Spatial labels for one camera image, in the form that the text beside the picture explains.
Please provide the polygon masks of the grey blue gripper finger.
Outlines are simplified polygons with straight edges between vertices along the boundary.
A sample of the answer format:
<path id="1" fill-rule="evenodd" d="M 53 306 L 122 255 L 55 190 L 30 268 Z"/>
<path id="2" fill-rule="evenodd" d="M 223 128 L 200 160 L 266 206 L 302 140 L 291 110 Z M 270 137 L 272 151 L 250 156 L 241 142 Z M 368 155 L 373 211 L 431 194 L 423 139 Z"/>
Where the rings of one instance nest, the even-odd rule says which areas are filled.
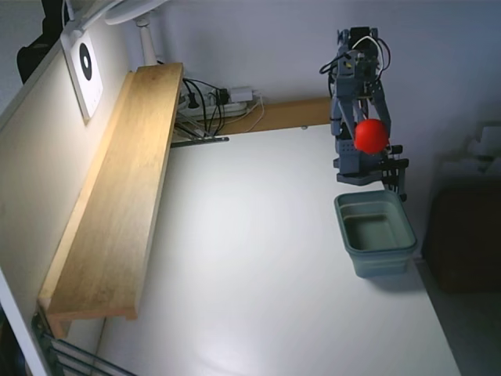
<path id="1" fill-rule="evenodd" d="M 379 119 L 383 122 L 387 135 L 391 135 L 391 116 L 387 108 L 387 103 L 383 91 L 373 93 L 373 105 L 377 111 Z"/>
<path id="2" fill-rule="evenodd" d="M 357 98 L 340 98 L 340 109 L 344 125 L 341 126 L 341 139 L 354 139 L 357 120 L 362 118 L 362 110 Z"/>

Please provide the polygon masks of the grey blue gripper body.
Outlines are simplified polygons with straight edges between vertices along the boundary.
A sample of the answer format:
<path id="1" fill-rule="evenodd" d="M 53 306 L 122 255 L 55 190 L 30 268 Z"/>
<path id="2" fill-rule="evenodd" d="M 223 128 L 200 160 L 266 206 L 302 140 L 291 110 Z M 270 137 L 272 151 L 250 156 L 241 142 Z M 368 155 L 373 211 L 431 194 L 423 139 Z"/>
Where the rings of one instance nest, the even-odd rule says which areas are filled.
<path id="1" fill-rule="evenodd" d="M 334 96 L 362 98 L 370 93 L 383 67 L 378 48 L 339 48 L 337 73 L 334 79 Z"/>

